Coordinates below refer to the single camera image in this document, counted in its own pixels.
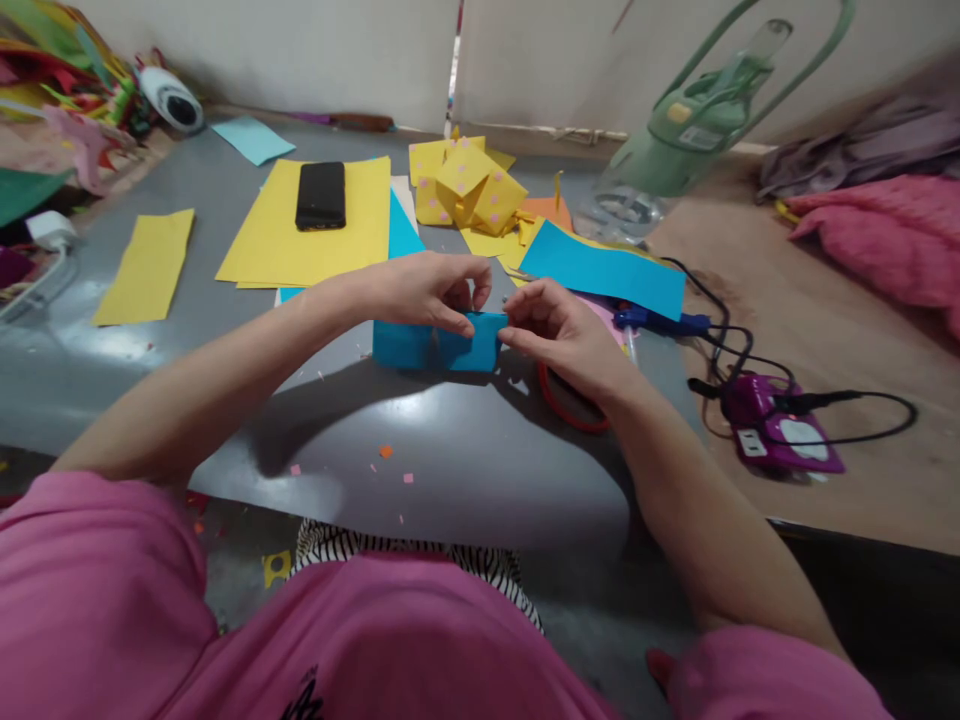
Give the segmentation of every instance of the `right hand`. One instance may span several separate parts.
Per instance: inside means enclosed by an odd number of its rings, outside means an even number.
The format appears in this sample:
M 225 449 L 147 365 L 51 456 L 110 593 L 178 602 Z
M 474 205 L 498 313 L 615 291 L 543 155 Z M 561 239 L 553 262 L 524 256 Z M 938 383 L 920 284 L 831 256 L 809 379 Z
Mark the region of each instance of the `right hand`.
M 644 383 L 603 321 L 554 280 L 520 288 L 503 311 L 504 344 L 546 363 L 601 408 Z

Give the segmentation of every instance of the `black phone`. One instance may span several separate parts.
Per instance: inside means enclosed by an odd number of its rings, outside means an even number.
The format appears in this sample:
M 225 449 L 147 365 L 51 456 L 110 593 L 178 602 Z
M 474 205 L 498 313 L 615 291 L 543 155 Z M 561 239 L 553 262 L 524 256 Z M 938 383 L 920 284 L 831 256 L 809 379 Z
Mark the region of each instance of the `black phone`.
M 311 163 L 300 167 L 298 230 L 331 230 L 346 226 L 343 178 L 343 163 Z

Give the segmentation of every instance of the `pink cloth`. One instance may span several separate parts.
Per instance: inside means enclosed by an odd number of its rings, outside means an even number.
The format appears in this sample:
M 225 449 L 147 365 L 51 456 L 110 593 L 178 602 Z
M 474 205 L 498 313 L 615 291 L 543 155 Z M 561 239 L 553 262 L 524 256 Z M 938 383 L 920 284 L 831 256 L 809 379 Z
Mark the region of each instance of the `pink cloth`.
M 445 559 L 310 566 L 223 637 L 205 575 L 163 491 L 37 478 L 0 516 L 3 717 L 614 716 L 523 613 Z M 670 697 L 683 720 L 888 718 L 853 668 L 756 628 L 704 638 Z
M 907 305 L 940 308 L 960 339 L 960 182 L 903 175 L 785 201 L 826 252 Z

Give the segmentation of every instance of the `wall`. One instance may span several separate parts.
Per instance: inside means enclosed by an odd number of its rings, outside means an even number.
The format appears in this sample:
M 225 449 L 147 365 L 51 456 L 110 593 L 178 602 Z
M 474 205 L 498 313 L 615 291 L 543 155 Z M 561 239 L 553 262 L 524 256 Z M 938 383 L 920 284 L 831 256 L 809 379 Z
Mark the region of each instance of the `wall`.
M 466 0 L 454 112 L 478 123 L 633 132 L 736 0 Z M 773 0 L 748 11 L 703 69 L 722 65 L 767 19 L 794 33 L 758 101 L 828 37 L 839 3 Z M 960 44 L 956 0 L 861 0 L 834 54 L 749 139 L 781 140 L 835 105 L 908 76 Z
M 122 57 L 157 45 L 217 97 L 443 128 L 455 0 L 70 0 Z

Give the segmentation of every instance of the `blue paper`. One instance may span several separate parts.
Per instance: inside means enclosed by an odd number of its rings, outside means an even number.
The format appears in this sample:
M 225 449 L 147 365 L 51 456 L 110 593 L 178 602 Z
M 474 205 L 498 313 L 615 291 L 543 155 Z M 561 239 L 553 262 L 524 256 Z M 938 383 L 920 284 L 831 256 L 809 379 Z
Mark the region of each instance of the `blue paper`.
M 472 338 L 437 330 L 440 361 L 447 370 L 493 372 L 500 354 L 497 333 L 507 326 L 507 316 L 499 313 L 464 313 L 477 329 Z
M 430 357 L 433 328 L 373 322 L 373 359 L 384 367 L 422 370 Z
M 390 259 L 424 252 L 426 246 L 403 211 L 400 199 L 390 188 Z
M 607 295 L 679 320 L 686 276 L 627 250 L 599 250 L 549 220 L 533 239 L 520 270 L 550 277 L 570 290 Z
M 297 149 L 296 145 L 288 143 L 262 122 L 249 115 L 217 123 L 213 126 L 213 130 L 257 166 Z

